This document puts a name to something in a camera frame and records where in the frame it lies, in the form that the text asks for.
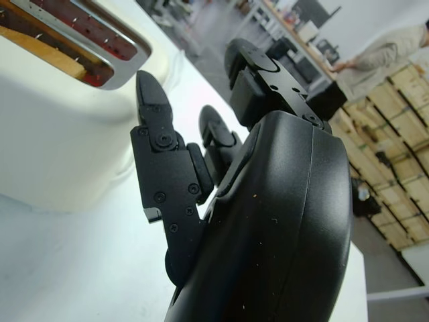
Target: robotic hand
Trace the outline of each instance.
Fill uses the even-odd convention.
[[[205,158],[172,126],[161,86],[137,74],[131,131],[143,208],[162,220],[177,286],[165,321],[328,321],[351,235],[342,142],[283,66],[245,40],[225,56],[242,144],[212,107],[200,114]],[[216,197],[200,219],[195,204]]]

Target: white toaster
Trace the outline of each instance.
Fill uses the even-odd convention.
[[[132,161],[135,73],[164,82],[167,56],[109,0],[0,0],[0,28],[0,194],[88,209]]]

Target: gray floor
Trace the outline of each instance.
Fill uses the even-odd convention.
[[[194,15],[188,19],[190,33],[201,45],[199,56],[189,48],[186,41],[170,28],[167,34],[175,43],[185,49],[187,56],[202,75],[211,83],[219,94],[228,101],[231,91],[223,67],[223,54],[229,37],[240,24],[243,16],[238,10],[224,16],[227,6],[222,0],[213,1],[203,7],[205,1],[195,1]],[[252,42],[260,42],[264,31],[256,24],[240,35]],[[305,86],[300,75],[287,61],[286,68]],[[408,269],[401,263],[395,252],[366,219],[355,219],[353,242],[365,257],[367,291],[381,292],[418,286]],[[370,322],[427,322],[429,321],[429,302],[425,299],[401,301],[386,304],[371,304],[368,308]]]

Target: white table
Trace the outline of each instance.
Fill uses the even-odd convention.
[[[133,1],[110,1],[126,6],[130,20],[143,24],[171,59],[178,54]],[[207,103],[245,139],[246,129],[189,61],[168,96],[185,141],[200,142],[198,113]],[[134,170],[82,213],[34,211],[0,196],[0,321],[163,321],[174,291],[166,248],[162,224],[149,225],[143,214]],[[365,297],[363,257],[352,245],[331,321],[367,321]]]

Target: screw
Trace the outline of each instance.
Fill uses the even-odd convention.
[[[200,191],[200,187],[196,183],[191,183],[188,187],[188,191],[196,195]]]
[[[156,138],[156,144],[161,148],[169,146],[173,142],[170,134],[162,133]]]
[[[171,224],[170,231],[172,233],[176,233],[179,230],[179,226],[177,226],[175,223]]]
[[[313,115],[306,113],[302,116],[303,119],[306,121],[309,121],[312,125],[319,127],[320,129],[323,128],[323,125],[315,118]]]
[[[146,128],[140,128],[138,131],[139,136],[146,136],[147,135],[147,129]]]
[[[154,196],[154,200],[156,203],[163,203],[166,200],[165,193],[156,193]]]
[[[187,207],[186,208],[186,215],[192,216],[193,214],[194,214],[194,209],[192,207]]]

